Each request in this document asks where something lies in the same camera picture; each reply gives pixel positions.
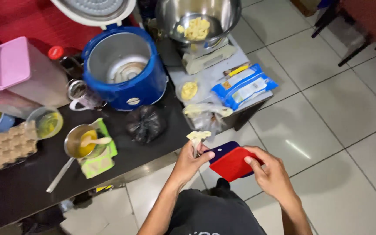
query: person's right hand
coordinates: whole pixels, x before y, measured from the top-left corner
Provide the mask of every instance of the person's right hand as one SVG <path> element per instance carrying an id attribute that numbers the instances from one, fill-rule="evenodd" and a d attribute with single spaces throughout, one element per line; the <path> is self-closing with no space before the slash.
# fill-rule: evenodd
<path id="1" fill-rule="evenodd" d="M 244 158 L 245 162 L 253 169 L 256 182 L 266 194 L 272 196 L 279 203 L 298 197 L 280 158 L 269 154 L 259 147 L 244 146 L 243 148 L 256 154 L 265 163 L 265 167 L 262 168 L 253 157 Z"/>

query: hand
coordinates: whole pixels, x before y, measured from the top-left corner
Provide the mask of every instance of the hand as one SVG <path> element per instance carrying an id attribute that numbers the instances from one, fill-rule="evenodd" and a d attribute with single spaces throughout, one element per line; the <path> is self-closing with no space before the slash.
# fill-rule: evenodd
<path id="1" fill-rule="evenodd" d="M 194 148 L 192 141 L 188 141 L 182 147 L 179 153 L 178 160 L 169 176 L 169 181 L 172 181 L 178 185 L 185 185 L 188 181 L 192 179 L 198 169 L 210 159 L 212 159 L 215 154 L 214 152 L 204 153 L 205 150 L 209 148 L 200 142 L 198 144 L 197 150 L 200 157 L 194 158 Z"/>
<path id="2" fill-rule="evenodd" d="M 280 204 L 298 198 L 285 170 L 284 163 L 280 158 L 269 154 L 259 147 L 244 146 L 244 148 L 256 154 L 265 163 L 265 167 L 262 168 L 253 157 L 244 158 L 245 162 L 253 169 L 256 182 L 266 194 L 272 196 Z"/>

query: black table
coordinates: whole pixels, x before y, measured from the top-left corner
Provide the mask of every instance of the black table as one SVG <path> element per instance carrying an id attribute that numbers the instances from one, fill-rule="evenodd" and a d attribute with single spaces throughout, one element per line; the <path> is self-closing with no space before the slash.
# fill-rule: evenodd
<path id="1" fill-rule="evenodd" d="M 74 112 L 67 106 L 61 107 L 59 110 L 64 117 L 64 124 L 60 132 L 52 138 L 39 141 L 39 151 L 25 162 L 0 171 L 0 227 L 181 148 L 187 142 L 186 135 L 191 129 L 182 114 L 182 105 L 173 91 L 174 87 L 169 84 L 164 97 L 155 104 L 168 122 L 167 130 L 158 139 L 144 146 L 131 141 L 126 134 L 126 112 L 118 112 L 108 107 L 103 113 Z M 113 158 L 115 166 L 92 179 L 86 179 L 75 161 L 55 190 L 51 194 L 47 193 L 47 187 L 69 159 L 63 148 L 66 135 L 72 128 L 91 124 L 100 117 L 104 118 L 118 149 L 118 155 Z"/>

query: yellow liquid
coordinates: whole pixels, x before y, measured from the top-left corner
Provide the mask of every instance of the yellow liquid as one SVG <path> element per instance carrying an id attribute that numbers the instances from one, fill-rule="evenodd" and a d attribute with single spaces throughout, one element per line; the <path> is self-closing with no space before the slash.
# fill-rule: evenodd
<path id="1" fill-rule="evenodd" d="M 56 128 L 59 121 L 59 114 L 52 112 L 44 115 L 39 121 L 37 126 L 37 136 L 45 138 L 50 135 Z"/>
<path id="2" fill-rule="evenodd" d="M 94 131 L 94 130 L 91 130 L 91 131 L 87 131 L 85 134 L 83 134 L 81 136 L 81 142 L 87 137 L 87 136 L 91 136 L 91 140 L 96 140 L 97 139 L 97 132 Z M 94 143 L 90 143 L 89 145 L 85 146 L 85 147 L 79 147 L 79 154 L 81 155 L 81 157 L 85 157 L 86 155 L 88 155 L 90 152 L 92 152 L 92 150 L 94 150 L 96 144 Z"/>

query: person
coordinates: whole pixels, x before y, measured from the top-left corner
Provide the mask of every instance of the person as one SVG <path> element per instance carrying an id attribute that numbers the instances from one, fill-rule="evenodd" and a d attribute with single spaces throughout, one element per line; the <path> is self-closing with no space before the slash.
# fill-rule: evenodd
<path id="1" fill-rule="evenodd" d="M 244 160 L 254 171 L 262 190 L 278 201 L 284 233 L 311 235 L 311 228 L 280 158 L 255 146 L 244 146 L 264 162 L 262 168 L 252 157 Z M 214 157 L 209 148 L 198 145 L 200 157 L 193 156 L 191 141 L 182 148 L 174 169 L 162 188 L 138 235 L 263 235 L 248 205 L 220 178 L 210 195 L 199 190 L 180 190 L 204 163 Z"/>

